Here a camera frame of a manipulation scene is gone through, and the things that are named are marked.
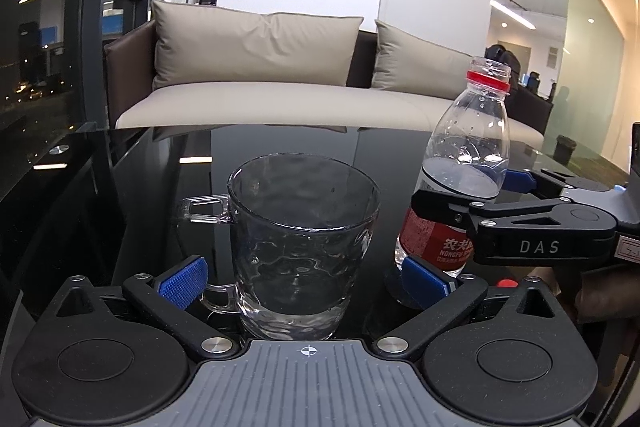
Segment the clear plastic water bottle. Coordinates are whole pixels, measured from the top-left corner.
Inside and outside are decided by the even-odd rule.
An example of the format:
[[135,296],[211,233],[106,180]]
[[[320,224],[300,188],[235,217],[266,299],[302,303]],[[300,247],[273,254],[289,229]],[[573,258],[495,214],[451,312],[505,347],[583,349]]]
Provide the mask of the clear plastic water bottle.
[[[510,156],[506,96],[508,65],[473,58],[466,88],[440,117],[427,142],[418,190],[438,195],[470,196],[484,202],[499,194]],[[473,254],[471,239],[460,225],[424,220],[408,210],[396,239],[395,265],[410,255],[439,270],[460,273]]]

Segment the small beige back cushion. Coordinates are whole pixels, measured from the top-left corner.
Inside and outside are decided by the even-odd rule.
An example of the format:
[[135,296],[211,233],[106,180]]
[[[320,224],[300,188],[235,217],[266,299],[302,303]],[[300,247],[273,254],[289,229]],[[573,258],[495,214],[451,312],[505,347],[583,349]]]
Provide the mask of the small beige back cushion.
[[378,44],[371,86],[454,100],[466,88],[472,56],[377,20]]

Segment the black trash bin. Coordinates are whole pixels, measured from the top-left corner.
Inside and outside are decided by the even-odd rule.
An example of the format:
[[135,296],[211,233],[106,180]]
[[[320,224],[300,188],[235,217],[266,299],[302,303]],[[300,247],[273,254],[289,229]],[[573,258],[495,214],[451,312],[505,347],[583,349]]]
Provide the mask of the black trash bin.
[[568,136],[559,134],[556,137],[556,144],[553,151],[553,159],[563,166],[567,166],[570,162],[570,158],[575,152],[577,142],[570,139]]

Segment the clear glass mug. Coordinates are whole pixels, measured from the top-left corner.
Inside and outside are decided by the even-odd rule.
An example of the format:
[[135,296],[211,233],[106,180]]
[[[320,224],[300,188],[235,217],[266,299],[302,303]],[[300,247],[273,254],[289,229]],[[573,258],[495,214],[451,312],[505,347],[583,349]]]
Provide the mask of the clear glass mug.
[[183,199],[180,217],[228,225],[235,276],[228,305],[247,331],[327,340],[352,298],[381,207],[376,183],[344,161],[274,153],[244,162],[221,195]]

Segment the large beige back cushion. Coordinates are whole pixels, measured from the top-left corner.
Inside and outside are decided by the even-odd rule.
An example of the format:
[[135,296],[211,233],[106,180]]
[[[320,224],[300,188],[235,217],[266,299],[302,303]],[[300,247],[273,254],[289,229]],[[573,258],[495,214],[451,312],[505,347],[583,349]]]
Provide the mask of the large beige back cushion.
[[152,2],[154,88],[217,81],[344,87],[363,18]]

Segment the beige sofa with brown frame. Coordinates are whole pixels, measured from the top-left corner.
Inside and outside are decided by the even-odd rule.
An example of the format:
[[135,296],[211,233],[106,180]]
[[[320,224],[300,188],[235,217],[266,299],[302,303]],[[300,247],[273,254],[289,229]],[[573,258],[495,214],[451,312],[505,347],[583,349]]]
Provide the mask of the beige sofa with brown frame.
[[152,20],[104,49],[108,113],[118,129],[224,124],[363,127],[430,131],[454,100],[371,86],[378,31],[360,26],[344,87],[217,81],[155,89]]

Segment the red bottle cap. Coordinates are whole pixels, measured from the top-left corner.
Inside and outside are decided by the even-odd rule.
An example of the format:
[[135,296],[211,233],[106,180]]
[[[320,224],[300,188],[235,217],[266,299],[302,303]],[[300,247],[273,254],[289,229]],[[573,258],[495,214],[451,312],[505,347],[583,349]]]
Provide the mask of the red bottle cap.
[[500,280],[497,284],[497,287],[499,288],[517,288],[518,287],[518,281],[514,281],[511,279],[503,279]]

